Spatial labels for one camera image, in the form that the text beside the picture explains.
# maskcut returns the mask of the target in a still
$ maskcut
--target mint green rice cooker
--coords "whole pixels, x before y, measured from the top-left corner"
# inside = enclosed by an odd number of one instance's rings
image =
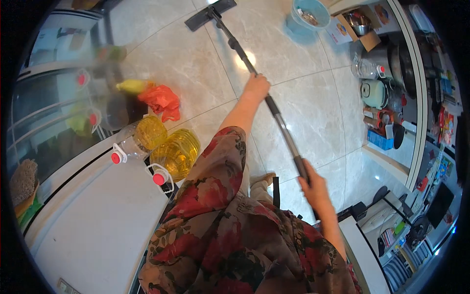
[[[361,99],[370,107],[382,109],[387,106],[388,87],[380,80],[365,79],[360,86]]]

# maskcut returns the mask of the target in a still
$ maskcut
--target floral dress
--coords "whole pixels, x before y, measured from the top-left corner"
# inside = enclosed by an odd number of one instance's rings
[[[242,129],[214,136],[150,240],[142,288],[149,294],[360,293],[341,255],[314,227],[238,193],[245,159]]]

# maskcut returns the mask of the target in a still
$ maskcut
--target mop head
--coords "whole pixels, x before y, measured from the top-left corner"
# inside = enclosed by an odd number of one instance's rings
[[[209,9],[214,8],[220,14],[235,6],[236,2],[234,0],[219,0],[199,11],[184,23],[191,31],[194,32],[212,19],[212,17],[209,15]]]
[[[16,168],[10,180],[10,193],[13,207],[29,199],[36,188],[38,164],[34,160],[25,159]]]

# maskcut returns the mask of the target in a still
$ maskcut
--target orange plastic bag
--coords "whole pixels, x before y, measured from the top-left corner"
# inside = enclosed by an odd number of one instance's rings
[[[162,122],[180,119],[180,99],[169,87],[165,85],[151,87],[137,97],[150,106],[155,114],[163,112]]]

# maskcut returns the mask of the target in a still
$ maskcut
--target mop handle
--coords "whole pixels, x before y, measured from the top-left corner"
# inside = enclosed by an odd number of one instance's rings
[[[246,56],[246,53],[243,50],[242,46],[240,45],[240,43],[238,43],[237,39],[232,35],[232,33],[228,30],[228,28],[223,23],[222,16],[213,7],[212,9],[209,10],[209,16],[214,18],[216,21],[217,27],[224,31],[225,35],[228,38],[228,45],[230,46],[230,48],[232,48],[233,50],[237,52],[238,56],[241,58],[241,60],[245,63],[246,67],[248,68],[248,71],[250,73],[254,73],[255,75],[257,75],[258,73],[256,72],[255,67],[248,60],[248,57]],[[294,140],[292,139],[292,136],[290,135],[290,132],[286,127],[286,123],[284,122],[284,119],[282,118],[281,112],[277,108],[277,105],[274,102],[274,99],[271,97],[271,95],[269,95],[269,93],[265,97],[265,101],[269,110],[271,111],[271,114],[276,120],[276,123],[279,126],[279,129],[281,130],[282,135],[284,136],[284,140],[287,144],[287,147],[290,150],[290,153],[292,154],[292,157],[294,158],[294,163],[295,163],[295,166],[297,168],[299,175],[303,177],[307,181],[308,185],[310,186],[311,181],[310,181],[310,177],[307,174],[307,169],[305,168],[302,157],[300,156],[297,150],[297,146],[295,145]],[[313,214],[315,215],[315,219],[317,220],[320,219],[315,211],[313,211]]]

